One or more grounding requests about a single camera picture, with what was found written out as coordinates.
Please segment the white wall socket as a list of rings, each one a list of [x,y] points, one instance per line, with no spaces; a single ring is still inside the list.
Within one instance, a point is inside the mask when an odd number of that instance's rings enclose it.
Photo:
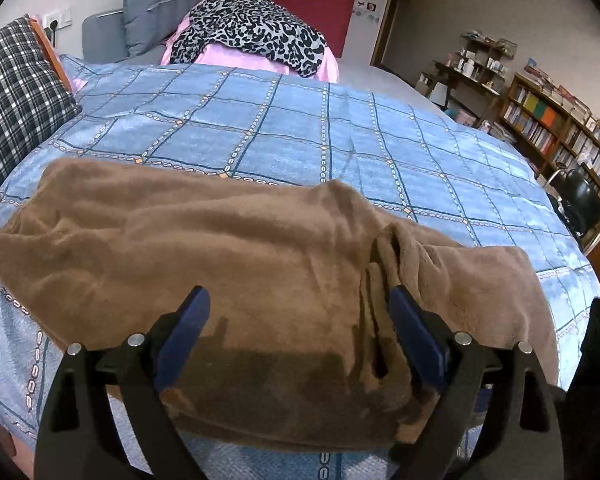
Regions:
[[[51,30],[61,30],[72,25],[70,8],[56,9],[42,16],[43,26]]]

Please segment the blue checked quilt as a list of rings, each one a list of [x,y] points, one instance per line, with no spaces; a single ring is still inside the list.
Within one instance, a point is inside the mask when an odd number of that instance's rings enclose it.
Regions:
[[[208,65],[61,63],[84,81],[82,112],[6,178],[0,226],[62,156],[272,185],[337,179],[460,244],[523,249],[552,311],[558,385],[569,388],[600,282],[507,144],[388,91]],[[0,429],[30,450],[61,356],[0,283]],[[388,479],[396,469],[387,452],[288,454],[184,437],[210,479]]]

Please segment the wooden bookshelf with books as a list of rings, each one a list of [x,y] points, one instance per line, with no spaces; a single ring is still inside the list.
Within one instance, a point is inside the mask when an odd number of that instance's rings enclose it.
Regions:
[[[600,122],[583,102],[535,70],[513,76],[498,124],[538,176],[581,167],[600,196]]]

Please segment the plaid pillow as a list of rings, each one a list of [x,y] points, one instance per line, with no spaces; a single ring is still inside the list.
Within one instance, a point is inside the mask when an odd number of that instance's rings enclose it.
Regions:
[[[29,15],[0,29],[0,187],[23,159],[79,115],[50,40]]]

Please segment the brown fleece pants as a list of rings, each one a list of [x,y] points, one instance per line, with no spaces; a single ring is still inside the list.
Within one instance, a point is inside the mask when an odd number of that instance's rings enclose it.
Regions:
[[[528,341],[558,378],[527,254],[468,247],[350,186],[271,186],[60,158],[0,227],[0,282],[58,344],[114,346],[196,286],[210,318],[163,401],[193,434],[284,451],[412,442],[437,397],[388,313],[404,286],[480,344]]]

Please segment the black chair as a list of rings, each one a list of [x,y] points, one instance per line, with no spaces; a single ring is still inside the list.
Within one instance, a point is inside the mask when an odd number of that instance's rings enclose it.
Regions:
[[[600,232],[600,196],[581,167],[559,167],[543,185],[554,213],[584,249]]]

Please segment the grey headboard cushion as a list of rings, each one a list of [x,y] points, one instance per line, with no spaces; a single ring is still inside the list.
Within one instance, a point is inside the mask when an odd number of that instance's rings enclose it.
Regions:
[[[201,1],[123,0],[119,10],[89,16],[82,24],[84,61],[158,65],[166,53],[166,40]]]

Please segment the small wooden shelf desk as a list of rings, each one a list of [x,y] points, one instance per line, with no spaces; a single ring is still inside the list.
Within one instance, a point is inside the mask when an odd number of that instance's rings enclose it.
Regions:
[[[457,122],[477,127],[501,99],[518,44],[475,29],[460,38],[461,47],[419,74],[416,90]]]

